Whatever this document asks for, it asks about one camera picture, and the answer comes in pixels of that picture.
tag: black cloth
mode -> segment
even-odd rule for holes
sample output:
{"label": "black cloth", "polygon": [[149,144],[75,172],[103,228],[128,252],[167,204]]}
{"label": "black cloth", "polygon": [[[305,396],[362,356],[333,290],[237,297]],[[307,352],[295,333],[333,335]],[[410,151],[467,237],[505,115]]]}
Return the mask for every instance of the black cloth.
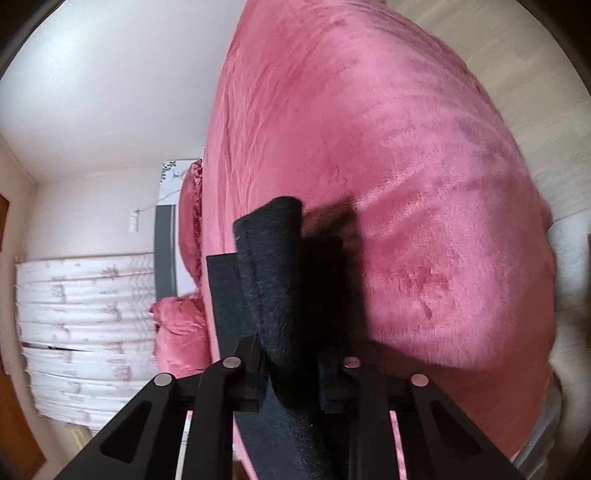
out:
{"label": "black cloth", "polygon": [[256,332],[268,357],[263,408],[236,415],[260,480],[346,477],[347,424],[320,415],[316,381],[317,352],[347,348],[345,256],[336,236],[303,239],[301,213],[275,199],[234,223],[237,253],[207,258],[222,356]]}

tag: curtain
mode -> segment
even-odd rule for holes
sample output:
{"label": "curtain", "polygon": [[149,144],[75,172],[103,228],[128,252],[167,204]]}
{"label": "curtain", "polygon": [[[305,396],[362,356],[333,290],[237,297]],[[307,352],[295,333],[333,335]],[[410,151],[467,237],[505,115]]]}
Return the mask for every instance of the curtain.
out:
{"label": "curtain", "polygon": [[17,265],[22,352],[37,410],[100,430],[154,375],[152,254]]}

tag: white curtain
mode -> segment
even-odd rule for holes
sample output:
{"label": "white curtain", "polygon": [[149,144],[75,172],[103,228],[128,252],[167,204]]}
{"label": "white curtain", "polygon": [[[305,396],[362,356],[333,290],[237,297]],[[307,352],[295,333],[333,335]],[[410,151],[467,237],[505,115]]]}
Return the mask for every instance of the white curtain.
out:
{"label": "white curtain", "polygon": [[152,254],[17,266],[18,326],[39,412],[100,430],[154,375]]}

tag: wooden floor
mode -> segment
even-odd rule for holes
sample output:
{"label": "wooden floor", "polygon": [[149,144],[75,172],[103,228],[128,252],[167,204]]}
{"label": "wooden floor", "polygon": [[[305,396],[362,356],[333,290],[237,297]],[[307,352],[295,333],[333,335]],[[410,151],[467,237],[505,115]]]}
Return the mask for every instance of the wooden floor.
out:
{"label": "wooden floor", "polygon": [[591,425],[591,98],[548,31],[517,0],[388,0],[453,48],[517,139],[554,215],[557,341],[565,405],[549,478]]}

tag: wall switch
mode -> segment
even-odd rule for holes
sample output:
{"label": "wall switch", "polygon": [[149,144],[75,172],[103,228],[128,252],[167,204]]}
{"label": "wall switch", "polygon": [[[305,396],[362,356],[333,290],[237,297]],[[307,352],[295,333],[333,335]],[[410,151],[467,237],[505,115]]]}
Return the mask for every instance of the wall switch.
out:
{"label": "wall switch", "polygon": [[129,214],[129,232],[130,233],[137,233],[139,231],[139,213],[141,210],[139,208],[131,210]]}

